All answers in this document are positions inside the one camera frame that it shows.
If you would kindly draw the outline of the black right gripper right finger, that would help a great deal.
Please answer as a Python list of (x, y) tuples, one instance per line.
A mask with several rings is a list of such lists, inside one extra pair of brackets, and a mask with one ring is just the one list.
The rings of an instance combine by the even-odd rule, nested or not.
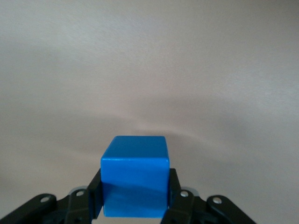
[(213, 195), (206, 200), (182, 189), (177, 172), (170, 169), (168, 209), (162, 224), (253, 224), (255, 221), (230, 199)]

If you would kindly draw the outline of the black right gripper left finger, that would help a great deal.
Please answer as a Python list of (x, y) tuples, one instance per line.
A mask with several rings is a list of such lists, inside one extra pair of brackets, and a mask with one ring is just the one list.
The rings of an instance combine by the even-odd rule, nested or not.
[(87, 187), (74, 188), (58, 200), (53, 194), (39, 194), (4, 216), (2, 224), (90, 224), (101, 208), (100, 171)]

